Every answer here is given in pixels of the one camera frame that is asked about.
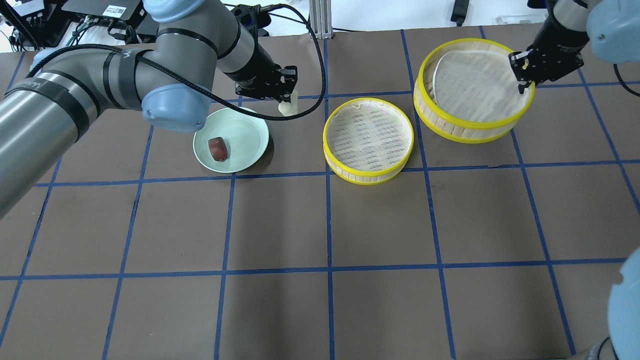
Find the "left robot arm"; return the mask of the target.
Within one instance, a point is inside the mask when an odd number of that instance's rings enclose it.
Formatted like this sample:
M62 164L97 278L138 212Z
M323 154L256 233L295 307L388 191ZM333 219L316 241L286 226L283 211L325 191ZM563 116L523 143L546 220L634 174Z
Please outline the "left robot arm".
M235 91L294 109L298 69L279 66L219 0L145 0L155 47L85 44L42 58L1 98L1 215L5 216L109 109L142 112L174 132L203 128L215 71Z

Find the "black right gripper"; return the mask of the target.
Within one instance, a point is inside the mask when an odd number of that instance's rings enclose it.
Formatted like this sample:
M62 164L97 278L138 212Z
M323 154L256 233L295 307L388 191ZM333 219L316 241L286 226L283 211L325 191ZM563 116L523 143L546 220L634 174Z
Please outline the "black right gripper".
M546 51L531 48L509 54L509 64L518 81L519 94L531 85L555 82L585 65L581 53Z

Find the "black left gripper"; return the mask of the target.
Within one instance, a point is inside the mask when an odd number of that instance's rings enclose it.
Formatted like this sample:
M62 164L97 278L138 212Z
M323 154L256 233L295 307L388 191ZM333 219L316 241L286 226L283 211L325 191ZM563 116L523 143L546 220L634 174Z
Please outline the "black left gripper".
M275 100L292 103L298 82L297 66L276 68L266 75L257 75L252 80L235 84L235 93L254 100Z

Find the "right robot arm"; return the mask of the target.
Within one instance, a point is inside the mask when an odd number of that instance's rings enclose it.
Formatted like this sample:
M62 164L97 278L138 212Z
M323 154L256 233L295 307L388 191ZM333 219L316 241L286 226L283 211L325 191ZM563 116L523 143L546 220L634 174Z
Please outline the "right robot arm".
M629 94L619 66L639 61L639 2L637 0L547 0L548 17L524 50L508 56L523 94L532 85L556 80L585 64L582 50L592 52L614 68L618 84ZM640 253L635 249L619 270L607 304L608 338L577 354L580 360L637 360L640 357Z

